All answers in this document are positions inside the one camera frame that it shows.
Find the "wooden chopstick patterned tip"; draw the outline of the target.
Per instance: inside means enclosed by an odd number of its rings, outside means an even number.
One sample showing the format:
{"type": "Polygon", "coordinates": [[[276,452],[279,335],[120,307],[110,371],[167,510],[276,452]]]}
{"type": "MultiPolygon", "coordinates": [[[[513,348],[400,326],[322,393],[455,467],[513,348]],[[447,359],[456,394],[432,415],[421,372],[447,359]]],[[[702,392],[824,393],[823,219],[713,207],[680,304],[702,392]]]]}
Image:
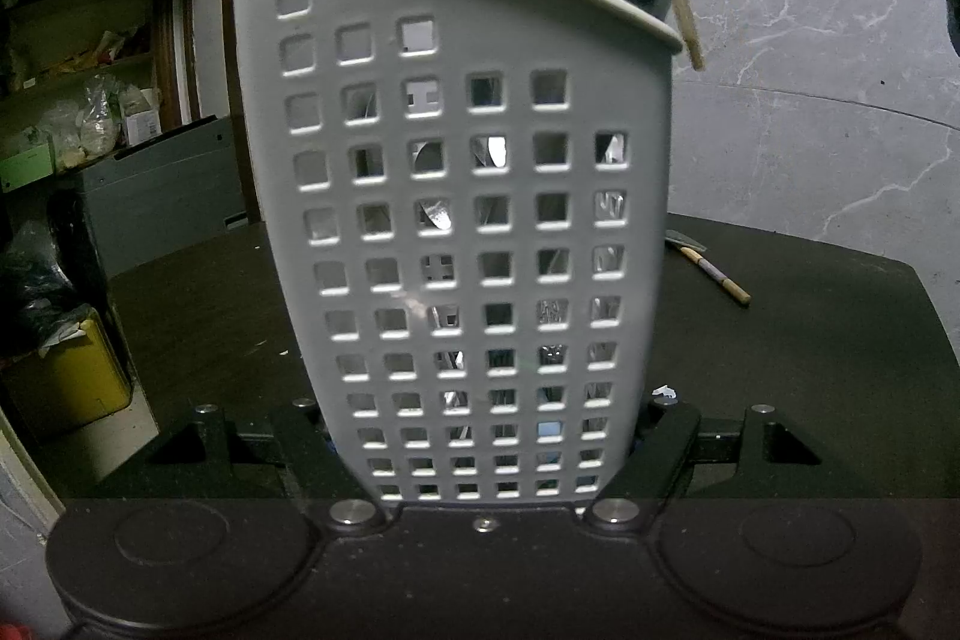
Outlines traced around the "wooden chopstick patterned tip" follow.
{"type": "Polygon", "coordinates": [[[742,286],[739,286],[736,281],[729,278],[724,271],[721,271],[716,265],[713,265],[703,253],[698,252],[695,248],[686,247],[686,245],[680,247],[680,253],[690,260],[693,265],[697,265],[698,268],[700,268],[706,276],[709,276],[711,280],[715,281],[718,286],[721,286],[740,307],[748,307],[748,305],[750,305],[752,296],[750,296],[742,286]]]}

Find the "white perforated utensil basket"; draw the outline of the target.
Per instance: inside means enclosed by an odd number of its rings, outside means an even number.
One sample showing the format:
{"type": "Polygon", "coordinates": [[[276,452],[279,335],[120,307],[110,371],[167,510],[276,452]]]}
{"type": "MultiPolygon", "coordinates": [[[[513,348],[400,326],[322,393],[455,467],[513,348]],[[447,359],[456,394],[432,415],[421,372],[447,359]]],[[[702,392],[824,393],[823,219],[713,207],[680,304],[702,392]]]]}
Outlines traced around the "white perforated utensil basket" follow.
{"type": "Polygon", "coordinates": [[[233,0],[247,144],[332,443],[386,503],[586,503],[664,253],[680,37],[623,0],[233,0]],[[410,143],[454,230],[421,236],[410,143]],[[539,420],[565,424],[539,471],[539,420]]]}

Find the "small dark knife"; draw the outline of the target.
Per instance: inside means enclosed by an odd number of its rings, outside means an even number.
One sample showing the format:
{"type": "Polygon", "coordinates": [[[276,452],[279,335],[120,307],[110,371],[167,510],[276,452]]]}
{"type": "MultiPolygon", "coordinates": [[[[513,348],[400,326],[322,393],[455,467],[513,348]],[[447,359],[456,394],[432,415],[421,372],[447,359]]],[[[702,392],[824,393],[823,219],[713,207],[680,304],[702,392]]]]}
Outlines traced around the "small dark knife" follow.
{"type": "Polygon", "coordinates": [[[706,245],[695,241],[692,237],[688,237],[686,234],[682,234],[682,232],[675,229],[667,229],[665,231],[665,241],[670,245],[675,245],[675,247],[690,248],[690,250],[695,250],[695,252],[698,253],[706,252],[706,245]]]}

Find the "silver spoon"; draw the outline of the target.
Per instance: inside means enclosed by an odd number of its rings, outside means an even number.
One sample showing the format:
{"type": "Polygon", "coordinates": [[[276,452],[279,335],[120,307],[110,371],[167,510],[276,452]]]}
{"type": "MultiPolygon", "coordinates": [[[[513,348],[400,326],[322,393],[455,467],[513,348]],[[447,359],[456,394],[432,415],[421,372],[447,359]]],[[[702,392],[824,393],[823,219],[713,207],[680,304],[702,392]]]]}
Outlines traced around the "silver spoon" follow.
{"type": "Polygon", "coordinates": [[[443,190],[446,152],[441,140],[410,143],[410,170],[423,191],[415,198],[415,224],[421,236],[447,236],[454,230],[452,197],[443,190]]]}

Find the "yellow bin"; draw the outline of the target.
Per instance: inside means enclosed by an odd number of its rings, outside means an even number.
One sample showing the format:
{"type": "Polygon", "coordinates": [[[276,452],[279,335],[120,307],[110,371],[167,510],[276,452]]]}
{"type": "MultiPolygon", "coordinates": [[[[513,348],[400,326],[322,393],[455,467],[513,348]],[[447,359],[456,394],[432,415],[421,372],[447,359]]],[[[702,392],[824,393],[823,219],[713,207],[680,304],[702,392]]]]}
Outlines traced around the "yellow bin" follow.
{"type": "Polygon", "coordinates": [[[39,349],[44,390],[70,424],[91,424],[132,403],[132,385],[93,307],[73,310],[39,349]]]}

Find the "grey cabinet box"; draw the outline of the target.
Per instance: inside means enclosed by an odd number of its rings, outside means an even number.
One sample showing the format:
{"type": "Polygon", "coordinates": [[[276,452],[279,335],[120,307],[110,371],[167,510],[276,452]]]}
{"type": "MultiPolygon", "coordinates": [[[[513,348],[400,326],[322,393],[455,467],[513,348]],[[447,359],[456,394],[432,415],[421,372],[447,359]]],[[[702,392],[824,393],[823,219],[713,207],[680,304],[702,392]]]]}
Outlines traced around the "grey cabinet box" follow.
{"type": "Polygon", "coordinates": [[[235,127],[206,119],[82,172],[86,224],[109,278],[249,223],[235,127]]]}

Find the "green box on shelf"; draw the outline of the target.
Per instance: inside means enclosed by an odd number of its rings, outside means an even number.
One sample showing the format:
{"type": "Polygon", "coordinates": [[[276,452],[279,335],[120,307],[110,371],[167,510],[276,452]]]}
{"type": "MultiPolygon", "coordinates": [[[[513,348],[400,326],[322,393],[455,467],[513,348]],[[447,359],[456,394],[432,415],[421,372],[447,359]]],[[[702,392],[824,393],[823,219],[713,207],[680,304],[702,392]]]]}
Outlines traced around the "green box on shelf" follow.
{"type": "Polygon", "coordinates": [[[53,174],[55,164],[48,146],[34,146],[0,161],[3,193],[18,190],[53,174]]]}

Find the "dark wooden shelf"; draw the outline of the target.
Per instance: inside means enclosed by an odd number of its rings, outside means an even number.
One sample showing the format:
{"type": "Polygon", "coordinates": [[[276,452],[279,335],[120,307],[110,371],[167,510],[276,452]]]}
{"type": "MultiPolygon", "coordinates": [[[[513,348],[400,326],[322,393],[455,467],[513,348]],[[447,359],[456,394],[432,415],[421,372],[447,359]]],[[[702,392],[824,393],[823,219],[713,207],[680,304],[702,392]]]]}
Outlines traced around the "dark wooden shelf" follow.
{"type": "Polygon", "coordinates": [[[2,0],[2,159],[76,169],[179,128],[179,0],[2,0]]]}

